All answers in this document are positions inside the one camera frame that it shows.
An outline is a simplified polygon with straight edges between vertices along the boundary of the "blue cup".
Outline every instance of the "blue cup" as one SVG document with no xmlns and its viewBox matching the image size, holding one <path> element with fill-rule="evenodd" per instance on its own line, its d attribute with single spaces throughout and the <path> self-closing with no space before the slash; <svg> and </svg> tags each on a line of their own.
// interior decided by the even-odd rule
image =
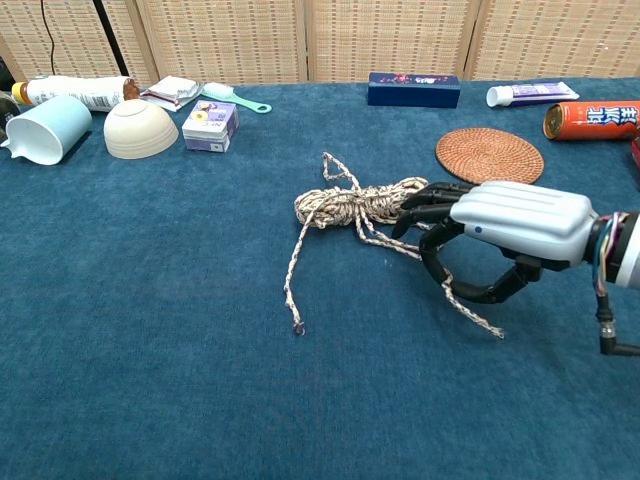
<svg viewBox="0 0 640 480">
<path fill-rule="evenodd" d="M 11 158 L 55 165 L 89 130 L 91 112 L 77 98 L 60 95 L 7 122 L 7 140 L 0 145 Z"/>
</svg>

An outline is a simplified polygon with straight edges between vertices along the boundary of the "round rattan coaster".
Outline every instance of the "round rattan coaster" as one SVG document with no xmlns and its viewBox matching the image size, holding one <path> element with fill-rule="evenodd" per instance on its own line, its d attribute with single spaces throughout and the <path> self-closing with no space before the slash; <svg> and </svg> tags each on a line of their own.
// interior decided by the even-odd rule
<svg viewBox="0 0 640 480">
<path fill-rule="evenodd" d="M 481 184 L 489 180 L 533 183 L 544 169 L 540 152 L 529 142 L 493 128 L 462 128 L 443 136 L 436 158 L 451 174 Z"/>
</svg>

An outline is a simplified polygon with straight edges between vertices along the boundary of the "rope end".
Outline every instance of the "rope end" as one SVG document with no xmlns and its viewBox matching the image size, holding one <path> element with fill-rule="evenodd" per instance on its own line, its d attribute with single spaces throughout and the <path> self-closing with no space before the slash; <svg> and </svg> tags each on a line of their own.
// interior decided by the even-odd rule
<svg viewBox="0 0 640 480">
<path fill-rule="evenodd" d="M 304 329 L 304 323 L 298 323 L 295 324 L 293 326 L 293 333 L 295 333 L 296 335 L 298 335 L 299 337 L 304 336 L 304 334 L 306 333 L 305 329 Z"/>
</svg>

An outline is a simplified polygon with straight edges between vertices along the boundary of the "robot finger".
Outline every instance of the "robot finger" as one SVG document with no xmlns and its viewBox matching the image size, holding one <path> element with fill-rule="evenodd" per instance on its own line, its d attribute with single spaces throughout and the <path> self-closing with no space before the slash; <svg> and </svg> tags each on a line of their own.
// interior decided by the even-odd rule
<svg viewBox="0 0 640 480">
<path fill-rule="evenodd" d="M 453 203 L 445 203 L 440 205 L 419 205 L 415 208 L 403 212 L 398 218 L 391 237 L 398 239 L 403 236 L 411 225 L 424 223 L 438 223 L 449 216 Z"/>
<path fill-rule="evenodd" d="M 409 197 L 401 207 L 405 210 L 418 205 L 455 203 L 471 190 L 471 186 L 456 183 L 439 182 L 431 184 Z"/>
</svg>

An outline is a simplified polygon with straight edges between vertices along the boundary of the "tangled rope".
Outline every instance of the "tangled rope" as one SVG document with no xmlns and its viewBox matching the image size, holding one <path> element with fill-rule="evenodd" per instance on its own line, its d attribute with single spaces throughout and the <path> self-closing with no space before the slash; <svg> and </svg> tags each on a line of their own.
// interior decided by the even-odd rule
<svg viewBox="0 0 640 480">
<path fill-rule="evenodd" d="M 330 174 L 330 163 L 335 164 L 340 170 L 340 173 Z M 327 190 L 311 190 L 296 198 L 294 204 L 295 212 L 303 226 L 296 246 L 293 249 L 291 260 L 289 261 L 284 291 L 286 294 L 286 305 L 293 314 L 293 329 L 298 335 L 304 335 L 305 328 L 304 322 L 300 318 L 300 312 L 293 300 L 291 278 L 293 277 L 293 270 L 298 262 L 302 242 L 309 227 L 326 228 L 332 225 L 347 226 L 355 222 L 358 236 L 363 242 L 379 247 L 391 248 L 396 252 L 421 260 L 417 246 L 409 245 L 388 237 L 384 233 L 376 230 L 371 220 L 383 224 L 395 223 L 402 212 L 400 205 L 409 196 L 425 188 L 428 185 L 427 180 L 420 177 L 409 177 L 395 185 L 362 188 L 360 187 L 358 179 L 349 169 L 329 153 L 325 152 L 323 154 L 323 165 L 323 175 L 327 181 L 346 178 L 351 182 L 351 188 L 347 190 L 336 186 Z M 373 238 L 367 237 L 363 224 L 369 233 L 373 235 Z M 422 230 L 429 229 L 429 227 L 424 224 L 417 224 L 417 227 Z M 490 331 L 493 335 L 503 338 L 502 329 L 491 326 L 484 318 L 473 313 L 456 300 L 451 290 L 453 276 L 449 271 L 447 271 L 447 275 L 448 277 L 441 286 L 445 291 L 447 300 L 453 307 L 474 323 Z"/>
</svg>

